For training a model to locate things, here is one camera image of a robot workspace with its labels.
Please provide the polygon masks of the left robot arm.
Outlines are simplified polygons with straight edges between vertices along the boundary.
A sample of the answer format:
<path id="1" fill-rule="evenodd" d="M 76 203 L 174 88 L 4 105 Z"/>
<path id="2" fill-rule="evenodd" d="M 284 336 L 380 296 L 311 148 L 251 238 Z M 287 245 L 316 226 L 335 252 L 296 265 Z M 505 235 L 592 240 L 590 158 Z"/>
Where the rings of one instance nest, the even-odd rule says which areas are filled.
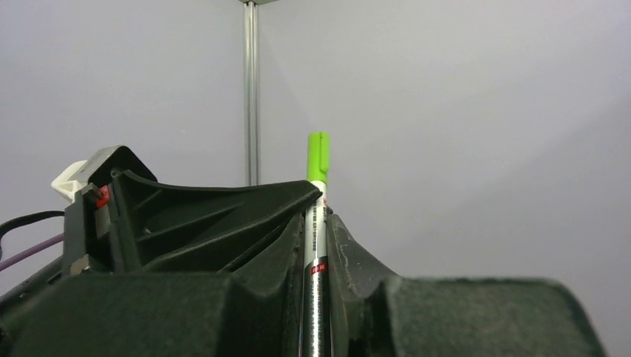
<path id="1" fill-rule="evenodd" d="M 308 181 L 251 187 L 184 187 L 126 170 L 107 186 L 106 233 L 97 205 L 78 199 L 65 212 L 61 258 L 11 289 L 1 305 L 22 306 L 69 276 L 87 257 L 97 274 L 232 273 L 252 261 L 320 196 Z"/>

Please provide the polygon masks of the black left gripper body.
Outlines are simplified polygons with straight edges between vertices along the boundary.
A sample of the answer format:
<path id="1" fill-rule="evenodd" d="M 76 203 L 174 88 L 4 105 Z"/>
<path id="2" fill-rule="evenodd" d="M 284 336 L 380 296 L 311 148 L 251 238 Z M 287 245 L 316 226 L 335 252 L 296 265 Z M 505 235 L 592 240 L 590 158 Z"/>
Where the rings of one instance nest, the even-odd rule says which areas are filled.
<path id="1" fill-rule="evenodd" d="M 122 274 L 124 263 L 112 212 L 115 210 L 111 184 L 90 183 L 79 189 L 65 209 L 63 231 L 63 274 Z"/>

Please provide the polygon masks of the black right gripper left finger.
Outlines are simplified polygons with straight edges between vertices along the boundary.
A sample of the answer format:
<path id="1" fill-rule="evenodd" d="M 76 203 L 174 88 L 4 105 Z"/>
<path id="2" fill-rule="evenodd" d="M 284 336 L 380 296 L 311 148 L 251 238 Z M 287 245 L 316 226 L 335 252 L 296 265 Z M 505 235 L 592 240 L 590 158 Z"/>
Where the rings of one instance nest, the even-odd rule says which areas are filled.
<path id="1" fill-rule="evenodd" d="M 296 356 L 303 224 L 226 273 L 85 274 L 51 287 L 3 356 Z"/>

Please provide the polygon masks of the green white marker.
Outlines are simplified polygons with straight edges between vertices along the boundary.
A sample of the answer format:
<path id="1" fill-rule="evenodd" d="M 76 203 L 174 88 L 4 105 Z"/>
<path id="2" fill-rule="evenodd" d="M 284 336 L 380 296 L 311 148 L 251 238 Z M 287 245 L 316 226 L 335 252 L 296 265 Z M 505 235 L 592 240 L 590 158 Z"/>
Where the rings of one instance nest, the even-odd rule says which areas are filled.
<path id="1" fill-rule="evenodd" d="M 320 196 L 304 215 L 302 356 L 330 356 L 330 293 L 327 258 L 327 185 L 312 181 Z"/>

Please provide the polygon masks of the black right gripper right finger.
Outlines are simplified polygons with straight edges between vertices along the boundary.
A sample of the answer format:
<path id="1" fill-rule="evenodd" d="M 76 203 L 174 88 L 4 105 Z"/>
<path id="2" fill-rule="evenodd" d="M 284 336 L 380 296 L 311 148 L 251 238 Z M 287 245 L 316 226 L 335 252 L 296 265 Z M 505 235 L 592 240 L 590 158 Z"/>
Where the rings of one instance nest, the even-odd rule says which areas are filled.
<path id="1" fill-rule="evenodd" d="M 335 356 L 604 356 L 554 280 L 398 275 L 329 217 Z"/>

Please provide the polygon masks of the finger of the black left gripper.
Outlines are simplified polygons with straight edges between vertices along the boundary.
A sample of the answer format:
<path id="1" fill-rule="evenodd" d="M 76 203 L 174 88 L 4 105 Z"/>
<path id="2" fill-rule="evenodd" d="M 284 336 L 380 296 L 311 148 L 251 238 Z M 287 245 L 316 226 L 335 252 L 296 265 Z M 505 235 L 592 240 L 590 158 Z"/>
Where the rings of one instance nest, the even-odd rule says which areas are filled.
<path id="1" fill-rule="evenodd" d="M 236 271 L 320 195 L 308 181 L 184 187 L 120 172 L 110 184 L 113 270 Z"/>

